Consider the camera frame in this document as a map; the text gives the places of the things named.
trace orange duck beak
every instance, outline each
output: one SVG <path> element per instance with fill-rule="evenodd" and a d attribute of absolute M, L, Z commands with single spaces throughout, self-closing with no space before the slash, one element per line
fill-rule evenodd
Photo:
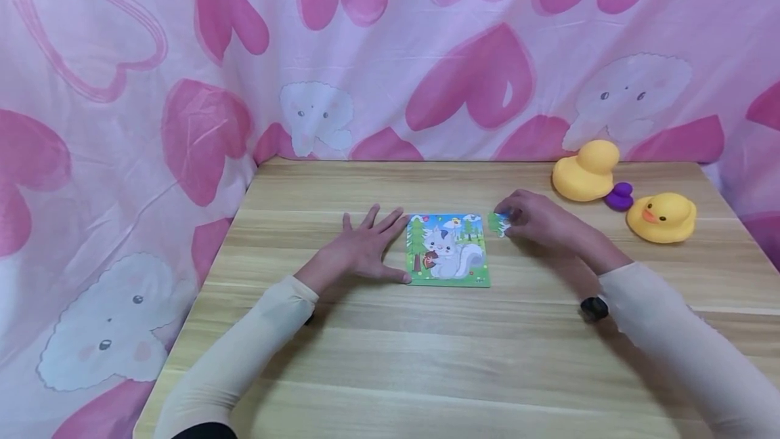
<path fill-rule="evenodd" d="M 650 212 L 650 210 L 642 209 L 642 218 L 651 224 L 658 224 L 658 219 L 653 216 L 653 213 Z"/>

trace pink curtain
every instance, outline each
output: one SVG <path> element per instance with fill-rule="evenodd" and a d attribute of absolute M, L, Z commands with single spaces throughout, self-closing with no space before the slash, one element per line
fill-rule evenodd
<path fill-rule="evenodd" d="M 773 0 L 0 0 L 0 429 L 127 438 L 257 163 L 711 163 L 780 264 Z"/>

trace wristwatch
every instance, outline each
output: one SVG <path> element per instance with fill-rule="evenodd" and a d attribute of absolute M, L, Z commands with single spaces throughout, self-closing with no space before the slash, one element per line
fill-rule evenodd
<path fill-rule="evenodd" d="M 598 322 L 609 316 L 609 306 L 601 297 L 587 297 L 580 304 L 580 312 L 589 322 Z"/>

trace purple object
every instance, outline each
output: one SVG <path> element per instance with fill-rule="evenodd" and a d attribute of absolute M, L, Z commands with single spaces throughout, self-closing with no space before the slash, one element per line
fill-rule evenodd
<path fill-rule="evenodd" d="M 626 212 L 633 205 L 633 197 L 631 197 L 633 187 L 631 183 L 620 182 L 612 188 L 612 191 L 604 198 L 604 203 L 607 204 L 612 210 L 617 212 Z"/>

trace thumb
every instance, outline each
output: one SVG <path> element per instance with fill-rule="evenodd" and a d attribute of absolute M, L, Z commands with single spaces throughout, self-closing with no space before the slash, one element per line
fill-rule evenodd
<path fill-rule="evenodd" d="M 398 283 L 411 283 L 412 276 L 404 270 L 396 270 L 390 266 L 382 265 L 379 278 L 382 280 L 397 281 Z"/>

